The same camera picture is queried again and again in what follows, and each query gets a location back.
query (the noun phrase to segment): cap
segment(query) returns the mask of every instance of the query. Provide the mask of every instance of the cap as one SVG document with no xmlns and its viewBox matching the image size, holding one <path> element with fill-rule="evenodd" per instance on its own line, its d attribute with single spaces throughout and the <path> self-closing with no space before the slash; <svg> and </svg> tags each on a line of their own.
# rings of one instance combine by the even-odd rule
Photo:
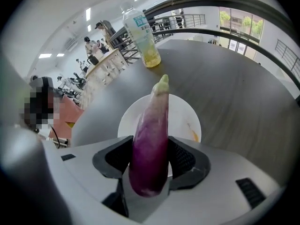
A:
<svg viewBox="0 0 300 225">
<path fill-rule="evenodd" d="M 127 9 L 132 8 L 132 4 L 130 2 L 123 2 L 120 6 L 120 8 L 122 9 L 122 11 L 126 11 Z"/>
<path fill-rule="evenodd" d="M 95 29 L 97 29 L 100 25 L 102 25 L 102 23 L 100 23 L 100 22 L 96 23 Z"/>
</svg>

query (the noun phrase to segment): white plate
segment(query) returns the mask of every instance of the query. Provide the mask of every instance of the white plate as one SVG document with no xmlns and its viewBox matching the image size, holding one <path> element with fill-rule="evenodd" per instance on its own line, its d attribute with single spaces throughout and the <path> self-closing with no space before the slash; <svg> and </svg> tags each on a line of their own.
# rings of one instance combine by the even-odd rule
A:
<svg viewBox="0 0 300 225">
<path fill-rule="evenodd" d="M 127 109 L 119 125 L 118 137 L 135 135 L 137 123 L 149 100 L 150 95 L 144 96 Z M 169 96 L 168 134 L 201 141 L 201 126 L 197 114 L 186 101 L 172 94 Z"/>
</svg>

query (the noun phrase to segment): plastic bottle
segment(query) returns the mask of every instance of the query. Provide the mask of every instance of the plastic bottle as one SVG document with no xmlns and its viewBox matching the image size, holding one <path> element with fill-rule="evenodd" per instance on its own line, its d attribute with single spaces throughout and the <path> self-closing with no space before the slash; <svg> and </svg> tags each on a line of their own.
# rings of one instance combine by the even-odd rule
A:
<svg viewBox="0 0 300 225">
<path fill-rule="evenodd" d="M 157 66 L 161 58 L 145 14 L 134 9 L 130 3 L 124 3 L 121 8 L 124 11 L 123 25 L 139 51 L 144 65 L 147 68 Z"/>
</svg>

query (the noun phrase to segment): window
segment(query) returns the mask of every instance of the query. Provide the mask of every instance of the window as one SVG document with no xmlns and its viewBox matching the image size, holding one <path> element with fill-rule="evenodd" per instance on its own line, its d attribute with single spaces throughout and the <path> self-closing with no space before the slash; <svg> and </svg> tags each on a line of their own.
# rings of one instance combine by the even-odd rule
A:
<svg viewBox="0 0 300 225">
<path fill-rule="evenodd" d="M 230 8 L 220 7 L 220 26 L 230 28 Z"/>
<path fill-rule="evenodd" d="M 250 34 L 252 14 L 244 11 L 231 9 L 231 28 Z"/>
<path fill-rule="evenodd" d="M 263 19 L 253 15 L 251 36 L 260 39 L 263 31 Z"/>
<path fill-rule="evenodd" d="M 263 19 L 237 9 L 220 7 L 220 31 L 259 44 L 263 30 Z M 254 59 L 256 50 L 232 39 L 220 37 L 220 44 L 230 50 Z"/>
</svg>

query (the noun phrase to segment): desk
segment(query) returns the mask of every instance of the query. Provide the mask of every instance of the desk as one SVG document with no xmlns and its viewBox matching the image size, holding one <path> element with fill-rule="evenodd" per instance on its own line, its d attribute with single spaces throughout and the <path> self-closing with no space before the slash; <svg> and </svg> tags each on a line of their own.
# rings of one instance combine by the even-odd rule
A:
<svg viewBox="0 0 300 225">
<path fill-rule="evenodd" d="M 88 78 L 93 72 L 95 72 L 97 69 L 100 68 L 101 65 L 105 64 L 109 59 L 112 58 L 112 56 L 114 55 L 117 55 L 120 59 L 121 59 L 121 62 L 124 64 L 124 65 L 127 65 L 126 61 L 124 60 L 122 54 L 119 52 L 119 49 L 116 48 L 116 49 L 113 49 L 107 53 L 105 53 L 103 55 L 103 57 L 101 57 L 99 59 L 99 63 L 97 63 L 96 65 L 94 66 L 90 66 L 87 73 L 86 73 L 86 78 Z"/>
<path fill-rule="evenodd" d="M 73 127 L 72 146 L 117 137 L 125 111 L 168 74 L 170 93 L 196 112 L 203 144 L 236 152 L 284 184 L 300 144 L 300 109 L 284 85 L 213 44 L 170 40 L 158 51 L 160 65 L 148 69 L 138 60 L 95 95 Z"/>
</svg>

